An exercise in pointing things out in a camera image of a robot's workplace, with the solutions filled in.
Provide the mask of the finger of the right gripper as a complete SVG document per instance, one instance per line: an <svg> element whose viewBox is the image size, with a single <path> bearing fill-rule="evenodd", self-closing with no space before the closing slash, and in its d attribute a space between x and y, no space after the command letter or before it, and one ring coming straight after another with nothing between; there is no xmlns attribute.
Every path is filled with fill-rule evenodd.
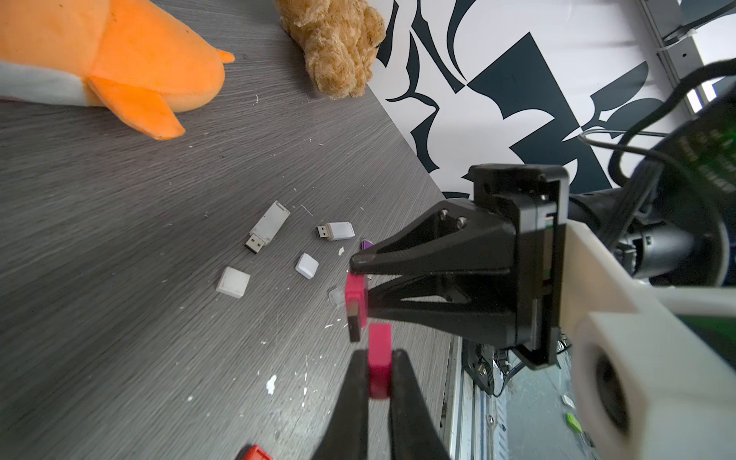
<svg viewBox="0 0 736 460"><path fill-rule="evenodd" d="M427 326L496 348L518 344L517 313L496 276L401 276L368 291L368 316Z"/></svg>
<svg viewBox="0 0 736 460"><path fill-rule="evenodd" d="M515 261L509 218L469 199L436 203L389 239L351 257L354 274L499 274Z"/></svg>

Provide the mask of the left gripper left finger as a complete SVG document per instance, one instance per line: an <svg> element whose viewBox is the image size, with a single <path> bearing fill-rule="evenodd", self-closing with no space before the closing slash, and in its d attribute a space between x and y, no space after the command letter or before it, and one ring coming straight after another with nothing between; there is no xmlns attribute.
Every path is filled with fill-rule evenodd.
<svg viewBox="0 0 736 460"><path fill-rule="evenodd" d="M332 417L312 459L365 460L368 415L368 352L358 350L351 356Z"/></svg>

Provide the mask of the pink usb cap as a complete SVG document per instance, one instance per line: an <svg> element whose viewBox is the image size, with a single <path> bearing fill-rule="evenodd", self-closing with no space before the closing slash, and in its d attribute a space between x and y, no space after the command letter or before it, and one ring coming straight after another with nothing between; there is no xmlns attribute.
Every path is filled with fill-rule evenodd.
<svg viewBox="0 0 736 460"><path fill-rule="evenodd" d="M369 326L369 393L374 400L390 397L392 371L392 332L389 324Z"/></svg>

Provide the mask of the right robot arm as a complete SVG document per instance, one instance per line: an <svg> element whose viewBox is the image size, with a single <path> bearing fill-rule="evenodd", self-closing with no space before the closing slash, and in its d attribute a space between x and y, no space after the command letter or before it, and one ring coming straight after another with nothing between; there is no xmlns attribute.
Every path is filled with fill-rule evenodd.
<svg viewBox="0 0 736 460"><path fill-rule="evenodd" d="M641 151L618 189L573 195L558 166L473 166L471 199L434 205L350 260L350 339L369 318L424 325L557 360L568 230L580 222L634 279L722 287L735 281L735 95L725 93Z"/></svg>

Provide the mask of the pink usb drive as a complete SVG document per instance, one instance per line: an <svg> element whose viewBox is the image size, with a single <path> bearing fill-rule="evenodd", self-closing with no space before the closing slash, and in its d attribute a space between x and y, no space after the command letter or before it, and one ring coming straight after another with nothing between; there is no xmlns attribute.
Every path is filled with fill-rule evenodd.
<svg viewBox="0 0 736 460"><path fill-rule="evenodd" d="M360 342L362 330L367 325L368 283L364 275L349 273L344 289L348 321L348 333L352 343Z"/></svg>

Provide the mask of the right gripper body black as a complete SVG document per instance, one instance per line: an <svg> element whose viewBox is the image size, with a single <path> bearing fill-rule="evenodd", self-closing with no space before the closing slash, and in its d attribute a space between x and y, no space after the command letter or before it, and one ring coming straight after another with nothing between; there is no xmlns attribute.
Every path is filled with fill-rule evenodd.
<svg viewBox="0 0 736 460"><path fill-rule="evenodd" d="M515 227L514 262L507 276L516 308L510 349L531 369L557 363L567 230L569 177L552 165L472 166L473 202Z"/></svg>

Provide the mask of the red usb cap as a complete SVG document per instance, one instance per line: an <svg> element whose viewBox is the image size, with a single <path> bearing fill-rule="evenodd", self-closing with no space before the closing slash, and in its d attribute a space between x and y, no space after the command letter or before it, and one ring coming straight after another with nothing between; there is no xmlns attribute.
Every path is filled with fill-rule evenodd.
<svg viewBox="0 0 736 460"><path fill-rule="evenodd" d="M273 457L258 445L248 445L243 447L236 460L272 460Z"/></svg>

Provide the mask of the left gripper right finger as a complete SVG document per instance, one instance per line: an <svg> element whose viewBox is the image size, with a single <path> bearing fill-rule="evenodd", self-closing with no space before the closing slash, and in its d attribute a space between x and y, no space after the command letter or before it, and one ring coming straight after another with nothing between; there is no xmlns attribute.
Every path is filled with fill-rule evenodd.
<svg viewBox="0 0 736 460"><path fill-rule="evenodd" d="M394 460L450 460L405 350L392 352L389 434Z"/></svg>

